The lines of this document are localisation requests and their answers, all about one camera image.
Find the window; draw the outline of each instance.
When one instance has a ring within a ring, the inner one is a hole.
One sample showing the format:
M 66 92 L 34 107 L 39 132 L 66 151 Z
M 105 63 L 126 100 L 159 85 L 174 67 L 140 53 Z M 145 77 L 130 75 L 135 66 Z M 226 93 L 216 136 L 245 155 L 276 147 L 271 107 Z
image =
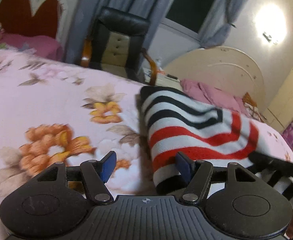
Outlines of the window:
M 174 0 L 162 23 L 197 38 L 214 0 Z

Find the red stripe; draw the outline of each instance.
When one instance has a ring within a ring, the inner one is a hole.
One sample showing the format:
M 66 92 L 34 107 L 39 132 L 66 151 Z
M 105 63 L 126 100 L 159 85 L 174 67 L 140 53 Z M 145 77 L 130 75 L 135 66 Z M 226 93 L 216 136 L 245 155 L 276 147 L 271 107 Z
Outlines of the red stripe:
M 168 126 L 165 128 L 162 128 L 160 130 L 157 130 L 150 139 L 149 147 L 152 149 L 154 144 L 157 142 L 164 140 L 166 138 L 179 136 L 179 135 L 188 135 L 191 137 L 194 137 L 198 140 L 201 140 L 203 142 L 206 142 L 212 146 L 219 146 L 221 144 L 227 143 L 227 142 L 234 142 L 237 141 L 240 137 L 240 130 L 241 130 L 241 118 L 238 113 L 232 112 L 232 125 L 231 125 L 231 131 L 229 133 L 219 133 L 216 135 L 213 135 L 209 138 L 203 138 L 200 137 L 192 132 L 190 132 L 188 129 L 180 126 Z
M 259 131 L 255 127 L 255 125 L 252 122 L 250 122 L 250 135 L 248 137 L 248 143 L 244 149 L 230 154 L 222 154 L 215 150 L 211 150 L 209 148 L 204 147 L 183 147 L 179 149 L 169 150 L 157 155 L 154 158 L 152 162 L 153 171 L 156 172 L 161 167 L 175 163 L 175 155 L 178 151 L 182 151 L 192 160 L 242 160 L 247 158 L 248 154 L 256 149 L 258 138 Z

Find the striped fabric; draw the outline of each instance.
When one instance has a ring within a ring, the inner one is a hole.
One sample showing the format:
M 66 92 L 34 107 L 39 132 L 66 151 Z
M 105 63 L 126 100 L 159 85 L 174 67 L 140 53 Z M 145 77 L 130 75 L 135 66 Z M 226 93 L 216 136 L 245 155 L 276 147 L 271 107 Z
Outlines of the striped fabric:
M 252 120 L 237 112 L 195 101 L 176 89 L 164 87 L 143 87 L 141 102 L 153 181 L 161 195 L 186 186 L 175 168 L 178 151 L 192 160 L 208 160 L 214 166 L 226 167 L 229 162 L 237 162 L 253 173 L 259 171 L 248 160 L 248 154 L 263 149 L 264 154 L 270 155 Z M 278 172 L 262 174 L 289 200 L 293 197 L 291 180 Z

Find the bright light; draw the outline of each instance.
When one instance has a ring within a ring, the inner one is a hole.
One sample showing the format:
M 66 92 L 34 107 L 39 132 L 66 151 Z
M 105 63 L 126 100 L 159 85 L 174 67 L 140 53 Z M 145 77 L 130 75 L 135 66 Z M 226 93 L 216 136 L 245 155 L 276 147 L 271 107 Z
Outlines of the bright light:
M 263 39 L 263 33 L 272 37 L 271 44 L 284 40 L 287 34 L 286 21 L 282 10 L 275 4 L 268 4 L 261 8 L 255 18 L 256 29 Z

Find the window frame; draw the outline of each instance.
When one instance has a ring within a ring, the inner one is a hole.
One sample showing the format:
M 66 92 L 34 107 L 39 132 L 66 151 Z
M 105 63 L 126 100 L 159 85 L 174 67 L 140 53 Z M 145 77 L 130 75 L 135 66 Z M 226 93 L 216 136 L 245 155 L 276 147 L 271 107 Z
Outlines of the window frame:
M 214 6 L 214 4 L 215 4 L 217 1 L 218 1 L 218 0 L 214 0 L 214 1 L 213 1 L 212 6 L 211 6 L 210 10 L 208 11 L 208 14 L 210 13 L 212 7 Z M 168 11 L 170 10 L 171 5 L 172 5 L 173 2 L 174 2 L 174 0 L 171 0 L 171 1 L 170 1 L 169 6 L 168 6 L 168 9 L 167 9 L 167 11 L 166 11 L 166 14 L 167 14 Z M 197 32 L 197 33 L 194 32 L 194 31 L 192 31 L 192 30 L 190 30 L 190 29 L 188 29 L 188 28 L 186 28 L 186 27 L 184 27 L 184 26 L 181 25 L 181 24 L 178 24 L 178 23 L 176 23 L 176 22 L 174 22 L 174 21 L 172 21 L 172 20 L 166 18 L 166 17 L 164 17 L 164 18 L 162 19 L 161 24 L 167 26 L 168 28 L 174 30 L 175 32 L 178 32 L 178 33 L 184 34 L 184 35 L 186 35 L 186 36 L 189 36 L 190 38 L 193 38 L 193 39 L 195 39 L 195 40 L 197 40 L 197 41 L 200 41 L 200 32 L 201 32 L 201 29 L 202 29 L 203 25 L 205 25 L 206 20 L 207 20 L 207 18 L 205 18 L 204 22 L 202 23 L 202 26 L 201 26 L 200 29 L 199 29 L 199 32 Z

